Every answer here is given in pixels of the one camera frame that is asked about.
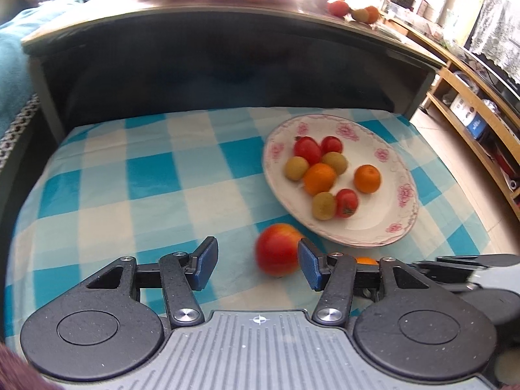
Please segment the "plate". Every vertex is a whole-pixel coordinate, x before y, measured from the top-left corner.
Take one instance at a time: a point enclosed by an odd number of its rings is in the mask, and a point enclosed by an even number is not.
[[[354,172],[372,164],[381,172],[382,182],[373,194],[357,192],[359,207],[350,218],[316,220],[311,213],[312,197],[283,174],[285,162],[293,156],[297,136],[311,136],[318,143],[328,135],[343,143],[348,169],[330,192],[355,189]],[[289,213],[319,236],[342,245],[378,247],[402,239],[417,219],[417,188],[410,171],[394,149],[371,130],[345,118],[323,114],[293,117],[280,124],[267,138],[262,165],[267,183]]]

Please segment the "checkered tablecloth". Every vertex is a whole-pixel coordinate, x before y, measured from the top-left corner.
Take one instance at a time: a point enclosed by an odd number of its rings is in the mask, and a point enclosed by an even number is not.
[[[380,249],[350,249],[299,225],[262,173],[267,135],[290,117],[326,112],[372,130],[401,155],[417,185],[412,231]],[[301,272],[273,279],[256,267],[253,248],[267,226],[287,222],[323,251],[404,262],[486,250],[489,237],[459,185],[414,126],[384,111],[242,108],[171,113],[78,127],[48,163],[18,218],[6,288],[8,344],[37,308],[123,255],[154,263],[193,251],[206,236],[219,260],[206,289],[212,309],[312,310],[319,294]],[[164,312],[160,290],[141,301]]]

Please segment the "kiwi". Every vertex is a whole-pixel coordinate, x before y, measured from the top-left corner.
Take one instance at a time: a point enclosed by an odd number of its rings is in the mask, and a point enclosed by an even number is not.
[[[348,167],[347,159],[339,152],[327,152],[321,158],[321,162],[331,166],[337,175],[345,173]]]
[[[336,198],[330,192],[318,193],[313,198],[313,217],[318,220],[330,220],[336,214]]]
[[[297,182],[309,170],[309,163],[303,157],[291,157],[285,163],[283,173],[289,180]]]

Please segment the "tile floor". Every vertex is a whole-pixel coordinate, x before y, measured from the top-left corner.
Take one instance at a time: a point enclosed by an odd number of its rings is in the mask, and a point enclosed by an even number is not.
[[[486,228],[495,253],[520,254],[520,223],[477,156],[435,107],[411,122],[446,164]]]

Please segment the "lace curtain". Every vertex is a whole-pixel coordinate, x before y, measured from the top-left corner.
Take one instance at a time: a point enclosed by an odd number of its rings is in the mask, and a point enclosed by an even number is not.
[[[470,51],[483,54],[520,84],[520,7],[484,0]]]

